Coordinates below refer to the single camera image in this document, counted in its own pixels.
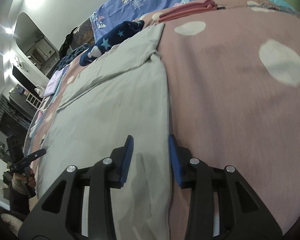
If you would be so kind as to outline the left hand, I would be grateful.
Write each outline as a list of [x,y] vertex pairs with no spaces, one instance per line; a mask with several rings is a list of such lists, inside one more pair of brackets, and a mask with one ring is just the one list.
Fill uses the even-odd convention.
[[27,185],[33,189],[36,187],[36,180],[33,175],[34,173],[32,169],[30,169],[29,178],[23,176],[22,174],[14,173],[12,183],[11,183],[12,189],[14,189],[14,191],[17,191],[20,194],[26,195]]

